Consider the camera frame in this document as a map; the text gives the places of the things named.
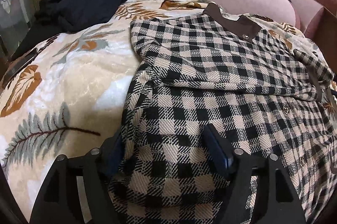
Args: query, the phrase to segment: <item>plaid coat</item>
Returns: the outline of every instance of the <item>plaid coat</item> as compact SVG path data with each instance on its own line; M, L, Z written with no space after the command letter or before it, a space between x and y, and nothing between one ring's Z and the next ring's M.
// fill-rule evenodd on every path
M317 217L337 182L337 139L306 66L324 92L333 79L325 64L265 29L242 40L208 15L134 20L131 41L143 62L124 106L125 158L110 184L122 222L212 223L228 182L202 143L210 122L234 148L276 154L307 221Z

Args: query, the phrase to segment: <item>checkered fabric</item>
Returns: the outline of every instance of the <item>checkered fabric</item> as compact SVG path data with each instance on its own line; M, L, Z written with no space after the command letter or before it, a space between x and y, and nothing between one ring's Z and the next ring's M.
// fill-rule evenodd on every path
M212 223L228 182L202 141L208 123L235 148L276 154L307 221L317 217L337 182L337 139L305 66L326 90L326 65L265 29L252 43L239 39L208 15L134 20L131 41L144 61L126 97L125 158L109 187L122 223ZM247 223L256 188L253 177Z

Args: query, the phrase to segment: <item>metal screw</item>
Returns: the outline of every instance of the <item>metal screw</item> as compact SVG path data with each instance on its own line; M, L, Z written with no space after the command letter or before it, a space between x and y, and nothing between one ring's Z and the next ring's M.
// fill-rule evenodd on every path
M240 149L240 148L236 148L235 150L234 150L234 153L236 153L237 155L242 155L243 154L243 150L242 149Z
M278 156L275 155L274 153L272 153L269 157L271 160L274 160L274 161L278 160Z
M300 157L300 164L301 164L302 167L304 166L304 164L305 164L304 157Z
M56 158L57 161L62 161L64 159L65 159L65 155L58 155Z
M289 114L289 112L290 112L290 109L289 109L289 107L288 107L288 106L286 106L286 105L283 105L283 111L284 111L284 113L286 113L286 114Z
M92 155L98 155L99 154L99 148L93 148L91 151L90 151L90 154Z

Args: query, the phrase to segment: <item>gray fern print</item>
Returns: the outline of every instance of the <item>gray fern print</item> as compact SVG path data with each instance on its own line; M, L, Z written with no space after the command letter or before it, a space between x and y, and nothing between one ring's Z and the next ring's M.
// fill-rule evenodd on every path
M6 149L3 159L3 171L7 174L8 167L13 162L33 167L33 160L42 154L42 158L54 147L56 155L70 130L100 136L99 133L75 127L69 127L70 113L66 103L62 103L60 111L50 115L48 112L43 121L37 115L29 113L15 132L15 137Z

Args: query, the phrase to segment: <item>blanket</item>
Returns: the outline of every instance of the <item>blanket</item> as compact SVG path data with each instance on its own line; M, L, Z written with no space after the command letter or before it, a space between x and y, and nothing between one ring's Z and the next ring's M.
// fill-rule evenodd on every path
M120 126L127 89L141 61L130 43L130 22L202 14L208 3L128 0L108 23L62 33L37 45L39 55L0 97L1 166L27 220L57 155L84 155ZM226 18L239 18L222 12ZM297 48L325 62L319 48L293 26L245 15L289 50ZM337 90L334 82L331 87ZM330 94L324 94L323 105L336 125L336 103Z

